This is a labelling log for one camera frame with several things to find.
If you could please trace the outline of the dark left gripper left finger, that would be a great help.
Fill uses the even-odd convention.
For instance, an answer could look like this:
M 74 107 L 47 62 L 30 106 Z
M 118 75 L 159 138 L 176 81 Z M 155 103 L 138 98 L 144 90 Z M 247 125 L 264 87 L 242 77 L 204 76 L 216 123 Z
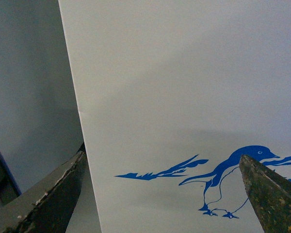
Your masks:
M 79 151 L 0 209 L 0 233 L 64 233 L 79 199 L 87 158 Z

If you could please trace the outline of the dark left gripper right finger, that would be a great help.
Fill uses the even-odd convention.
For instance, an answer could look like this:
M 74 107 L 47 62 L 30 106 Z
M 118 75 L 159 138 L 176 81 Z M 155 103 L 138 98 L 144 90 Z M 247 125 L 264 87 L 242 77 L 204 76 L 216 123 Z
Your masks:
M 291 233 L 291 182 L 248 155 L 239 168 L 246 194 L 265 233 Z

